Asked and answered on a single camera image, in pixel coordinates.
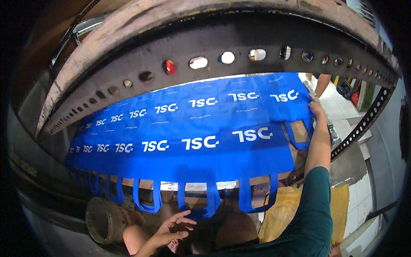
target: red object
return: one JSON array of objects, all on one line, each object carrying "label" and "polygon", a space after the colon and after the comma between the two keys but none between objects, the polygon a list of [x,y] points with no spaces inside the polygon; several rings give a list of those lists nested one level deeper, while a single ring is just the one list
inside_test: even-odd
[{"label": "red object", "polygon": [[357,107],[358,105],[358,98],[360,97],[360,92],[355,92],[353,96],[351,97],[351,101],[354,103],[354,105]]},{"label": "red object", "polygon": [[167,60],[166,62],[166,72],[168,74],[174,74],[177,71],[173,61]]}]

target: wall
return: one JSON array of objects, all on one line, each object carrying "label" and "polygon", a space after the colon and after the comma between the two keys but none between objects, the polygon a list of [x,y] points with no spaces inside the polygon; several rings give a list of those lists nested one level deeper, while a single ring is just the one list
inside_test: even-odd
[{"label": "wall", "polygon": [[[45,72],[31,89],[19,111],[21,119],[32,134],[37,126],[40,110],[46,97],[46,89],[49,88],[48,82],[49,76]],[[11,107],[9,107],[7,119],[7,146],[9,148],[12,148],[20,158],[37,169],[38,172],[45,173],[66,183],[75,183],[69,176],[67,169],[50,157],[30,138]],[[52,137],[47,136],[41,142],[60,162],[65,159],[68,143],[69,135],[67,131],[59,132]]]}]

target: yellow sack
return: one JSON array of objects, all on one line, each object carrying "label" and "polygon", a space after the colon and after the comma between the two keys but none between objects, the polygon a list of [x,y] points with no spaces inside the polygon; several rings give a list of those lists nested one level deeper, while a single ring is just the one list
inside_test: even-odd
[{"label": "yellow sack", "polygon": [[[264,221],[259,232],[260,243],[278,238],[297,212],[302,189],[278,188],[275,204],[264,213]],[[331,242],[342,242],[347,224],[349,185],[331,189],[331,218],[333,222]]]}]

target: rusty metal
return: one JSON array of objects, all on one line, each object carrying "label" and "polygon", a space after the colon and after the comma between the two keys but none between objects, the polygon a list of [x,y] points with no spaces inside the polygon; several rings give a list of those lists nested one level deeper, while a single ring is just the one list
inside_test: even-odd
[{"label": "rusty metal", "polygon": [[[152,31],[155,28],[166,27],[178,20],[183,22],[196,18],[198,14],[211,14],[219,10],[226,10],[226,13],[229,13],[229,9],[232,9],[232,14],[236,14],[238,9],[235,8],[243,8],[248,12],[252,12],[251,9],[259,7],[264,7],[266,12],[298,15],[332,26],[334,29],[343,31],[362,42],[369,53],[379,56],[380,60],[377,63],[388,63],[393,70],[397,69],[396,58],[387,50],[386,44],[374,32],[367,21],[346,5],[338,5],[335,2],[325,0],[238,0],[230,3],[222,0],[202,2],[187,0],[131,1],[113,12],[106,19],[106,22],[88,37],[87,42],[78,47],[67,60],[48,93],[39,118],[36,136],[43,129],[50,115],[56,111],[56,107],[61,105],[60,99],[64,94],[67,94],[67,90],[73,86],[72,84],[76,82],[79,76],[84,75],[86,70],[101,56],[106,55],[110,50],[133,36],[143,35],[144,32]],[[394,74],[387,73],[381,78],[387,76],[391,81],[395,79]]]}]

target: green shirt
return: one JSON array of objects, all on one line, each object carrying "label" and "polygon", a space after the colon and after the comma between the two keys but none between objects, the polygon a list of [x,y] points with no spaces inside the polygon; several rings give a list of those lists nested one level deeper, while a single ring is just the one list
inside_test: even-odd
[{"label": "green shirt", "polygon": [[305,177],[296,215],[274,241],[216,252],[213,256],[319,256],[330,251],[332,218],[330,175],[324,167]]}]

